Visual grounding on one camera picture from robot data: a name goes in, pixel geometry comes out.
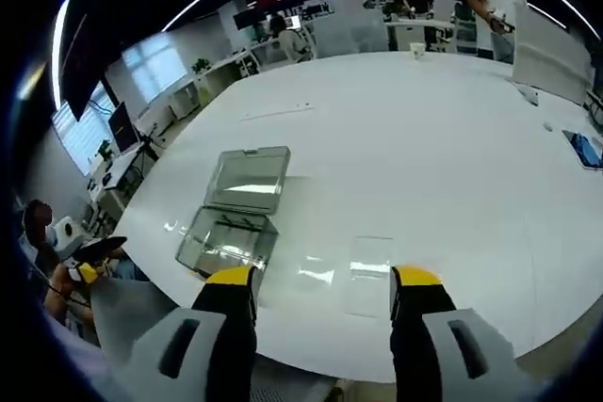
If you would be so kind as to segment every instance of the white cup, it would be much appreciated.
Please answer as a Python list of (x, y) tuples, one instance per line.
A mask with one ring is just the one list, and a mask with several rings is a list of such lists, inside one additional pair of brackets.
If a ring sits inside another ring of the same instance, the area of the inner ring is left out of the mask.
[(424, 42), (411, 42), (411, 53), (415, 60), (419, 60), (425, 54)]

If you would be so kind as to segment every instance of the floor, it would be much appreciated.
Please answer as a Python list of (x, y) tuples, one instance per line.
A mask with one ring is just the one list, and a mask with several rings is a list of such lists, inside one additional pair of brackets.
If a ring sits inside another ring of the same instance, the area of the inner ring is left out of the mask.
[[(197, 109), (188, 117), (170, 126), (156, 141), (169, 147), (178, 135), (201, 112)], [(519, 357), (519, 367), (536, 381), (554, 378), (566, 369), (577, 357), (579, 351), (593, 333), (597, 321), (603, 317), (603, 297), (567, 330), (548, 343)], [(346, 402), (389, 402), (396, 400), (396, 385), (367, 382), (340, 381), (344, 388)]]

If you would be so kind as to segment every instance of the dark hair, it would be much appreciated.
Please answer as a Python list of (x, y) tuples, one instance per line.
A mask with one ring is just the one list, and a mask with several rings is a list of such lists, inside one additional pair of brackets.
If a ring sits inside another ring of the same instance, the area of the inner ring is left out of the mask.
[(270, 33), (274, 38), (278, 37), (279, 33), (286, 30), (285, 18), (280, 14), (275, 14), (270, 18)]

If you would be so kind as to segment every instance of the potted plant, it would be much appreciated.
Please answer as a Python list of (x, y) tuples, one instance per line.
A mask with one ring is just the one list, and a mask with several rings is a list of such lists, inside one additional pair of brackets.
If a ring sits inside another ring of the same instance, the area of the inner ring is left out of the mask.
[(195, 74), (201, 74), (211, 68), (211, 63), (207, 58), (199, 58), (197, 62), (190, 67)]
[(113, 150), (111, 149), (111, 143), (108, 140), (103, 140), (101, 146), (98, 148), (98, 153), (103, 156), (105, 162), (109, 162), (113, 156)]

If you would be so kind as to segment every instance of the window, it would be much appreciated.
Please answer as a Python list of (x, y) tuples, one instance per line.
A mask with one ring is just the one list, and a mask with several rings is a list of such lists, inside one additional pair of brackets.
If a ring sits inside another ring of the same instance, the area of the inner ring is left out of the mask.
[(84, 176), (90, 172), (90, 162), (103, 140), (113, 139), (108, 119), (114, 111), (115, 106), (99, 83), (80, 121), (75, 120), (67, 103), (53, 115), (58, 139)]
[(187, 74), (167, 33), (139, 42), (125, 51), (122, 58), (147, 103)]

